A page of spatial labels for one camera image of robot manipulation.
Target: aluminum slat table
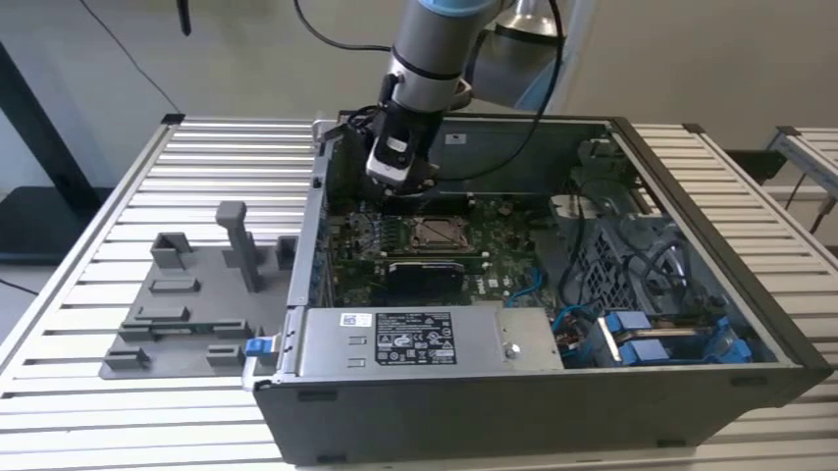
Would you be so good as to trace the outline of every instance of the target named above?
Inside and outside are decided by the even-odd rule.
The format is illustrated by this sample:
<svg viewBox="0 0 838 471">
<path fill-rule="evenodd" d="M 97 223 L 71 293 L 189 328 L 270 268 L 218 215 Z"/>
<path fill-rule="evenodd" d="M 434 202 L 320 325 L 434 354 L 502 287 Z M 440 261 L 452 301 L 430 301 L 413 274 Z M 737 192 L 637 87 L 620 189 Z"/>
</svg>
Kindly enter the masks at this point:
<svg viewBox="0 0 838 471">
<path fill-rule="evenodd" d="M 256 243 L 300 229 L 314 124 L 192 119 L 161 126 L 0 348 L 0 470 L 281 470 L 241 380 L 105 381 L 100 361 L 150 267 L 158 231 L 224 244 L 214 205 L 249 206 Z M 637 131 L 815 346 L 838 365 L 838 263 L 704 134 Z M 392 464 L 392 469 L 838 467 L 838 375 L 781 409 L 748 412 L 695 449 Z M 361 466 L 360 469 L 381 469 Z"/>
<path fill-rule="evenodd" d="M 838 198 L 838 129 L 779 126 L 768 146 Z"/>
</svg>

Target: gray plastic part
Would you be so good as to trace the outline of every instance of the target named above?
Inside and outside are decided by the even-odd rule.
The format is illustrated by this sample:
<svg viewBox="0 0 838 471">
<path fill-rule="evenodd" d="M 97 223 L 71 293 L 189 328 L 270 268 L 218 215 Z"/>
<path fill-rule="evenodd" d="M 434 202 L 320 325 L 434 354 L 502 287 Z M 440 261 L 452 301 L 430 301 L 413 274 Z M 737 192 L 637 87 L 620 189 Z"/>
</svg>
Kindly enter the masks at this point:
<svg viewBox="0 0 838 471">
<path fill-rule="evenodd" d="M 200 284 L 193 278 L 182 280 L 154 280 L 152 281 L 152 292 L 196 292 Z"/>
<path fill-rule="evenodd" d="M 154 264 L 164 270 L 182 270 L 180 254 L 192 251 L 184 233 L 158 233 L 152 243 Z"/>
<path fill-rule="evenodd" d="M 154 335 L 152 334 L 152 322 L 122 322 L 116 334 L 124 341 L 153 341 Z"/>
<path fill-rule="evenodd" d="M 280 235 L 276 240 L 276 265 L 281 270 L 290 270 L 293 259 L 297 254 L 297 237 L 294 235 Z"/>
<path fill-rule="evenodd" d="M 240 345 L 206 346 L 206 362 L 213 368 L 241 367 L 244 365 L 244 352 Z"/>
<path fill-rule="evenodd" d="M 214 335 L 218 339 L 249 339 L 252 337 L 252 330 L 249 329 L 246 321 L 232 319 L 220 322 L 229 322 L 233 325 L 214 328 Z"/>
<path fill-rule="evenodd" d="M 226 229 L 230 248 L 236 253 L 244 286 L 249 292 L 260 289 L 258 272 L 256 270 L 256 248 L 252 237 L 244 230 L 246 206 L 240 201 L 222 201 L 214 213 L 214 221 Z"/>
<path fill-rule="evenodd" d="M 140 308 L 138 312 L 133 316 L 138 321 L 186 321 L 188 309 L 185 306 L 178 307 L 161 307 L 161 308 Z"/>
<path fill-rule="evenodd" d="M 258 247 L 254 269 L 261 290 L 249 292 L 238 268 L 228 268 L 224 250 L 229 247 L 194 247 L 178 255 L 182 270 L 152 265 L 125 321 L 117 332 L 113 349 L 141 347 L 148 361 L 142 368 L 120 369 L 102 364 L 104 379 L 185 378 L 238 376 L 242 366 L 213 366 L 206 361 L 209 345 L 241 346 L 253 336 L 277 333 L 285 318 L 290 270 L 278 270 L 274 247 Z M 152 292 L 158 281 L 193 279 L 198 291 Z M 170 320 L 149 319 L 161 316 Z M 254 374 L 270 375 L 273 365 L 258 362 Z"/>
<path fill-rule="evenodd" d="M 142 348 L 129 346 L 125 348 L 112 348 L 104 356 L 104 364 L 112 370 L 134 370 L 142 368 L 148 361 L 148 355 Z"/>
</svg>

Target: blue latch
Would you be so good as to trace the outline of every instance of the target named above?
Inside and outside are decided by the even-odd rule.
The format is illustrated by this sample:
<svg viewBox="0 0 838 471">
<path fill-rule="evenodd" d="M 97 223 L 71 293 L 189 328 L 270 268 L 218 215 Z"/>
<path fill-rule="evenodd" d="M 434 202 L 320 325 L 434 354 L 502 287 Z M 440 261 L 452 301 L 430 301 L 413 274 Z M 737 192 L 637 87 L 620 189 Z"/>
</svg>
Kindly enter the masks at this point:
<svg viewBox="0 0 838 471">
<path fill-rule="evenodd" d="M 266 356 L 273 352 L 273 338 L 256 337 L 244 344 L 244 356 Z"/>
</svg>

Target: blue cable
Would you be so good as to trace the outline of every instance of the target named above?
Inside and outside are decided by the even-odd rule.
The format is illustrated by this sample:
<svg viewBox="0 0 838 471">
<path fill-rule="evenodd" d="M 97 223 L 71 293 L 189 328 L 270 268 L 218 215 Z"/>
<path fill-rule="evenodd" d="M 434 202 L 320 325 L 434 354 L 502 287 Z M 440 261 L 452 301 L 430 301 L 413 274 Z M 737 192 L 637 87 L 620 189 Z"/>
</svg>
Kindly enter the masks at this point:
<svg viewBox="0 0 838 471">
<path fill-rule="evenodd" d="M 519 292 L 513 293 L 507 299 L 507 307 L 512 307 L 512 302 L 516 298 L 523 296 L 524 294 L 529 294 L 540 288 L 540 271 L 536 268 L 532 268 L 532 286 L 527 289 L 521 289 Z"/>
</svg>

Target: blue connector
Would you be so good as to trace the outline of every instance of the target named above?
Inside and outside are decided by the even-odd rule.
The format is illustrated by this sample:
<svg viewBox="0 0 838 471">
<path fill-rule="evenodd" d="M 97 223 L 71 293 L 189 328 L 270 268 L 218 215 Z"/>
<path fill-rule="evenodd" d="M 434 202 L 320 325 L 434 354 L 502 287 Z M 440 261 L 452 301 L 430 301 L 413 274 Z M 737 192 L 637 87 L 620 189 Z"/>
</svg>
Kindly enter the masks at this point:
<svg viewBox="0 0 838 471">
<path fill-rule="evenodd" d="M 752 360 L 747 342 L 735 335 L 727 317 L 716 322 L 715 332 L 704 348 L 704 356 L 707 361 L 713 363 L 749 363 Z"/>
<path fill-rule="evenodd" d="M 619 356 L 623 365 L 631 366 L 643 363 L 665 363 L 668 353 L 659 340 L 629 340 L 619 347 Z"/>
<path fill-rule="evenodd" d="M 604 316 L 604 324 L 612 333 L 637 331 L 652 327 L 643 311 L 611 311 Z"/>
<path fill-rule="evenodd" d="M 256 337 L 244 344 L 244 356 L 268 356 L 273 353 L 273 337 Z"/>
</svg>

